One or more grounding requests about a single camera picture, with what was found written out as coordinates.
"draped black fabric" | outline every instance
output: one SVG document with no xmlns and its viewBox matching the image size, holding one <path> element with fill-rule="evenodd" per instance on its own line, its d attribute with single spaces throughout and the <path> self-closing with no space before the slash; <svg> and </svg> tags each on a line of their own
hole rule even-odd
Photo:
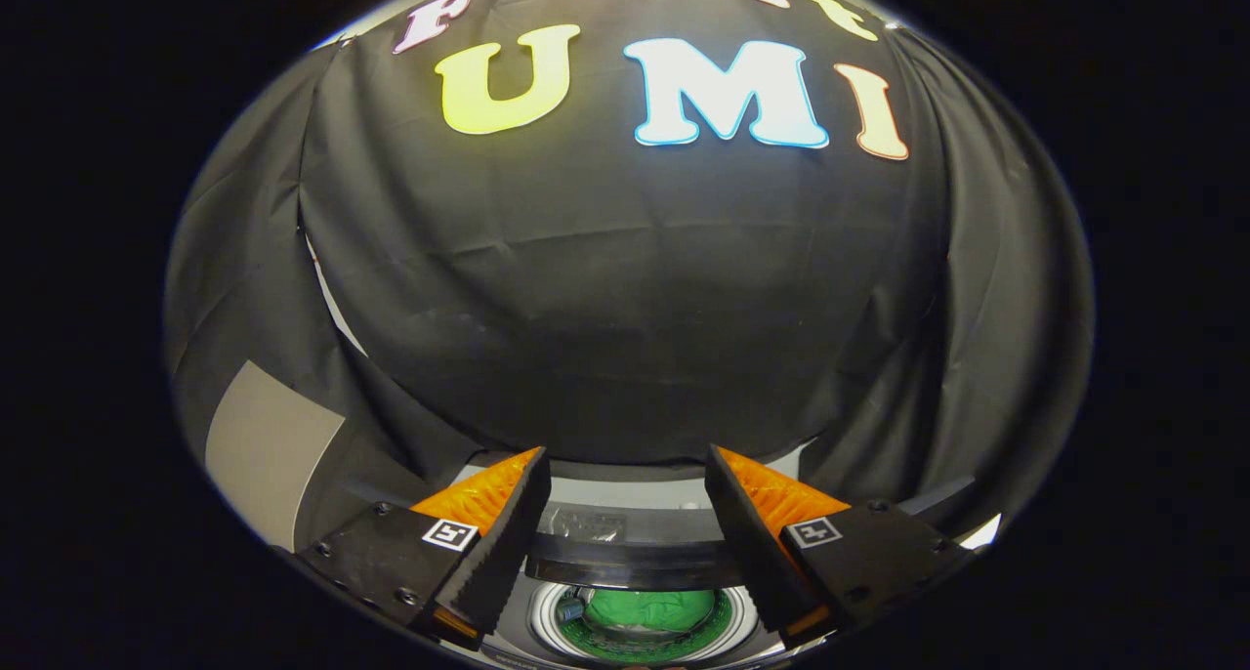
<svg viewBox="0 0 1250 670">
<path fill-rule="evenodd" d="M 210 159 L 175 238 L 168 354 L 202 450 L 244 360 L 394 445 L 426 482 L 474 450 L 658 465 L 814 435 L 801 478 L 906 498 L 978 478 L 955 519 L 1040 486 L 1092 336 L 1075 208 L 1042 146 L 969 66 L 859 4 L 875 42 L 788 0 L 472 0 L 392 55 L 406 15 L 312 51 Z M 470 136 L 444 121 L 445 56 L 501 51 L 491 96 L 532 81 L 516 39 L 579 25 L 550 114 Z M 820 150 L 639 145 L 642 69 L 681 38 L 720 69 L 742 44 L 805 52 Z M 902 161 L 866 154 L 834 65 L 890 84 Z M 305 238 L 364 349 L 335 330 Z"/>
</svg>

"gray panel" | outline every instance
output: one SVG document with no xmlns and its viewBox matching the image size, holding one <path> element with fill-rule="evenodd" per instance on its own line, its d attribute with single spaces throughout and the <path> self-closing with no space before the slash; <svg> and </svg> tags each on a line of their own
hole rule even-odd
<svg viewBox="0 0 1250 670">
<path fill-rule="evenodd" d="M 205 465 L 256 535 L 294 552 L 304 490 L 342 422 L 248 361 L 212 415 Z"/>
</svg>

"green object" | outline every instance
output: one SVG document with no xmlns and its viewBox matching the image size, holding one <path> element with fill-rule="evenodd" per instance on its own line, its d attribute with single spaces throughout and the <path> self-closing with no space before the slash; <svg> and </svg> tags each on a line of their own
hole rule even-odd
<svg viewBox="0 0 1250 670">
<path fill-rule="evenodd" d="M 595 598 L 591 599 L 590 606 L 594 606 L 594 601 L 598 600 L 599 595 L 604 592 L 620 594 L 614 590 L 596 590 Z M 696 619 L 691 630 L 670 635 L 668 638 L 658 639 L 656 636 L 642 636 L 634 641 L 621 640 L 619 638 L 609 638 L 602 632 L 596 630 L 600 622 L 588 624 L 586 618 L 589 616 L 590 606 L 588 606 L 586 614 L 582 618 L 570 621 L 569 624 L 560 628 L 560 632 L 568 639 L 572 645 L 581 649 L 581 651 L 589 652 L 595 658 L 600 658 L 609 661 L 628 662 L 630 665 L 651 665 L 658 662 L 668 662 L 670 660 L 676 660 L 679 658 L 685 658 L 692 652 L 698 652 L 716 639 L 719 639 L 725 630 L 729 628 L 729 622 L 734 616 L 734 608 L 729 601 L 729 596 L 722 591 L 714 592 L 651 592 L 654 595 L 666 595 L 666 594 L 688 594 L 695 595 L 686 600 L 690 602 L 691 611 L 682 614 L 684 619 L 694 616 L 694 609 L 700 608 L 705 604 L 708 596 L 710 595 L 711 612 L 704 619 Z M 641 604 L 646 608 L 646 601 L 635 601 L 635 605 Z M 620 624 L 611 624 L 614 628 L 620 629 Z M 630 624 L 629 626 L 642 628 L 641 624 Z"/>
<path fill-rule="evenodd" d="M 694 592 L 634 592 L 598 590 L 585 616 L 601 626 L 642 626 L 684 634 L 708 618 L 716 604 L 711 590 Z"/>
</svg>

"black fabric backdrop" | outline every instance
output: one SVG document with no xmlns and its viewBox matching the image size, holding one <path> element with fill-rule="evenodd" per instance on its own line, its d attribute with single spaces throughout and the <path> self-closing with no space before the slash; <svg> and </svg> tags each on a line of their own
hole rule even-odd
<svg viewBox="0 0 1250 670">
<path fill-rule="evenodd" d="M 9 439 L 24 446 L 9 460 L 24 486 L 6 498 L 9 666 L 438 665 L 238 522 L 179 435 L 160 350 L 190 181 L 264 82 L 375 1 L 6 11 L 6 248 L 21 250 L 6 281 L 26 309 L 12 369 L 35 368 L 12 385 L 31 418 Z M 1099 270 L 1094 381 L 991 555 L 808 666 L 1245 666 L 1241 518 L 1222 509 L 1244 478 L 1229 412 L 1245 378 L 1221 371 L 1244 284 L 1244 145 L 1225 135 L 1245 0 L 900 1 L 1000 84 L 1072 186 Z"/>
<path fill-rule="evenodd" d="M 406 12 L 302 56 L 218 146 L 175 238 L 166 350 L 192 449 L 252 360 L 384 430 L 431 486 L 475 449 L 654 465 L 818 435 L 800 476 L 835 496 L 902 500 L 972 474 L 951 529 L 1012 522 L 1092 351 L 1075 208 L 945 48 L 854 1 L 880 42 L 791 1 L 472 0 L 400 55 Z M 442 122 L 439 60 L 504 42 L 490 86 L 506 99 L 532 78 L 519 35 L 558 24 L 581 34 L 552 112 L 488 136 Z M 762 145 L 745 126 L 636 144 L 642 78 L 621 50 L 648 38 L 720 69 L 754 39 L 800 48 L 830 145 Z M 909 159 L 859 149 L 835 64 L 890 82 Z M 304 235 L 366 360 L 332 329 Z"/>
</svg>

